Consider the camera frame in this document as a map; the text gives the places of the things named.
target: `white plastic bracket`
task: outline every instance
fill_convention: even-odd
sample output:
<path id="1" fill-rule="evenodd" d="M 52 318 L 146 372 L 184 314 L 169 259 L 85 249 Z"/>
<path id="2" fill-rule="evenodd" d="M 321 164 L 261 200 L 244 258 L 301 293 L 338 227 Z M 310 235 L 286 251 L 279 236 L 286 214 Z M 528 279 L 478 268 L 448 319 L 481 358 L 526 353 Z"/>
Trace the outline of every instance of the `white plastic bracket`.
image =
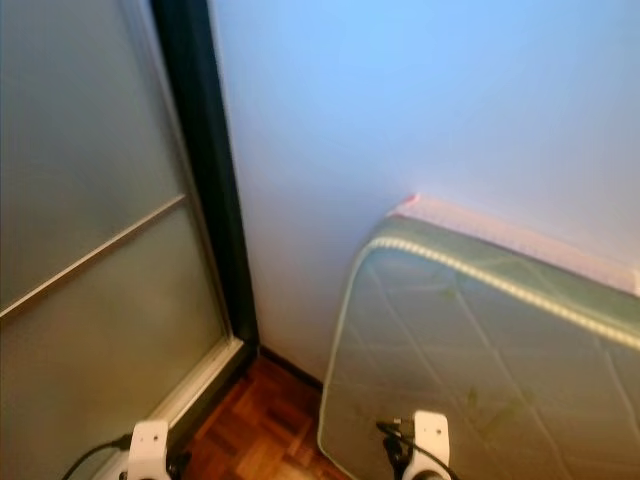
<path id="1" fill-rule="evenodd" d="M 449 466 L 449 424 L 441 413 L 416 411 L 413 415 L 414 442 Z M 413 449 L 413 457 L 402 475 L 403 480 L 412 480 L 421 472 L 433 472 L 444 480 L 451 477 L 444 468 L 431 458 Z"/>
<path id="2" fill-rule="evenodd" d="M 138 422 L 133 429 L 127 480 L 171 480 L 167 474 L 167 436 L 164 420 Z"/>

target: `quilted mattress fabric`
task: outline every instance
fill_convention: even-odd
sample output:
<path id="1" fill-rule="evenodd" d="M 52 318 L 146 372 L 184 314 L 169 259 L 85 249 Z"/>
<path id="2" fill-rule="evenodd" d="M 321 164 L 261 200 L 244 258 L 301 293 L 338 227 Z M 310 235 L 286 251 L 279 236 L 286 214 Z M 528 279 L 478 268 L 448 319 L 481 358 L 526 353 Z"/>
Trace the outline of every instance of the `quilted mattress fabric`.
<path id="1" fill-rule="evenodd" d="M 447 416 L 463 480 L 640 479 L 640 299 L 389 217 L 352 271 L 320 447 L 389 480 L 375 421 L 419 409 Z"/>

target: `mattress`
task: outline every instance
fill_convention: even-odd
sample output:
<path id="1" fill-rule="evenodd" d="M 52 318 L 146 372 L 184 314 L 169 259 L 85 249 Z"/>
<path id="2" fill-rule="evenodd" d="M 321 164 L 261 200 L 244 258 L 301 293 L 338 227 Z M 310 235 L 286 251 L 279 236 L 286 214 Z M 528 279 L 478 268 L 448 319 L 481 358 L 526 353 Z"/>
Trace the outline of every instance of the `mattress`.
<path id="1" fill-rule="evenodd" d="M 640 479 L 634 272 L 467 213 L 412 199 L 359 253 L 321 449 L 391 479 L 376 420 L 428 410 L 463 480 Z"/>

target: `dark door frame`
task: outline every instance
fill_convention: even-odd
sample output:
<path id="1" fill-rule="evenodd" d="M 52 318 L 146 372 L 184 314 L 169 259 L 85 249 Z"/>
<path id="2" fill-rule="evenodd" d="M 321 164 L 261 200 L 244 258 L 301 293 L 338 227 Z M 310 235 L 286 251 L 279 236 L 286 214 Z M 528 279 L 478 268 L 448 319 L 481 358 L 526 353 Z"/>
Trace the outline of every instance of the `dark door frame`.
<path id="1" fill-rule="evenodd" d="M 255 358 L 260 337 L 207 0 L 150 0 L 232 333 L 243 348 L 171 430 L 183 448 Z"/>

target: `white wall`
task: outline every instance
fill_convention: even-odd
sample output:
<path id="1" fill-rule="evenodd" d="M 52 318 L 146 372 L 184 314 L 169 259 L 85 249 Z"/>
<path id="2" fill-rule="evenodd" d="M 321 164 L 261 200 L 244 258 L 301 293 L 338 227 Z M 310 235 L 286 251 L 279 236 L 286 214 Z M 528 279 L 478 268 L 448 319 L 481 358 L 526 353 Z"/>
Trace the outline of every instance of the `white wall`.
<path id="1" fill-rule="evenodd" d="M 316 376 L 413 192 L 640 266 L 640 2 L 212 0 L 264 343 Z"/>

